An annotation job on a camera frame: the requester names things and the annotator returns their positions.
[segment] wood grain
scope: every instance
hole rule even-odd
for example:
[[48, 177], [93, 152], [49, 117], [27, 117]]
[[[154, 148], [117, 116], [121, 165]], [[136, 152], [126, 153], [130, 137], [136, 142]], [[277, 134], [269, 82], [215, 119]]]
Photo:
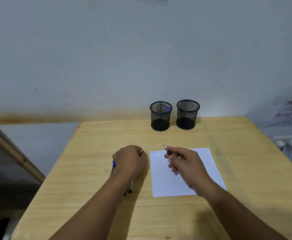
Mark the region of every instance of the wood grain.
[[[267, 224], [292, 239], [292, 163], [244, 117], [197, 118], [192, 130], [171, 123], [164, 132], [150, 120], [81, 124], [14, 231], [13, 240], [48, 239], [109, 177], [112, 154], [135, 144], [210, 148], [230, 193]], [[123, 198], [108, 239], [228, 239], [204, 199], [152, 197], [149, 164]]]

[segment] handwritten sign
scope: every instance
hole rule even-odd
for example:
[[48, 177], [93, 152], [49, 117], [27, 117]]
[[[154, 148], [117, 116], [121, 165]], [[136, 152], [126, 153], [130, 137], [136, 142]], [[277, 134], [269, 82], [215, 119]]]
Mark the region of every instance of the handwritten sign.
[[292, 101], [286, 101], [271, 120], [272, 125], [292, 125]]

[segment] pen holder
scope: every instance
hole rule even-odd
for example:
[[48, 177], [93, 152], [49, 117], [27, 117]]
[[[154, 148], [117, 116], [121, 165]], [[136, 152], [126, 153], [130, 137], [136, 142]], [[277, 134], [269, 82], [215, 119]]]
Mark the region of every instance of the pen holder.
[[151, 127], [156, 131], [165, 131], [169, 128], [172, 105], [168, 102], [158, 101], [150, 105]]
[[177, 103], [176, 125], [183, 130], [190, 130], [195, 127], [197, 112], [200, 109], [199, 103], [193, 100], [181, 100]]

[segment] right hand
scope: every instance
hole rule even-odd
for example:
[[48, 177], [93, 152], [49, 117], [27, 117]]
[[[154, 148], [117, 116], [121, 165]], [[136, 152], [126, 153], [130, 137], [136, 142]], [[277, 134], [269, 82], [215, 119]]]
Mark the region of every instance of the right hand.
[[208, 175], [205, 166], [197, 152], [181, 148], [168, 146], [172, 155], [165, 154], [169, 158], [169, 168], [175, 173], [180, 172], [186, 184], [190, 186], [198, 195], [205, 193], [214, 185], [214, 181]]

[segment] sheet of paper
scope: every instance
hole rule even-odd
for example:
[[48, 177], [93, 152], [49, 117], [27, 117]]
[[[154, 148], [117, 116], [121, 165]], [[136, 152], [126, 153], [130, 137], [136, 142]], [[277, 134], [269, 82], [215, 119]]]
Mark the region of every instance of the sheet of paper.
[[[209, 148], [193, 148], [200, 158], [209, 176], [223, 189], [226, 189], [224, 180], [214, 162]], [[173, 173], [168, 167], [168, 159], [164, 158], [166, 151], [150, 152], [151, 181], [153, 197], [195, 195], [195, 191], [186, 185], [180, 174]]]

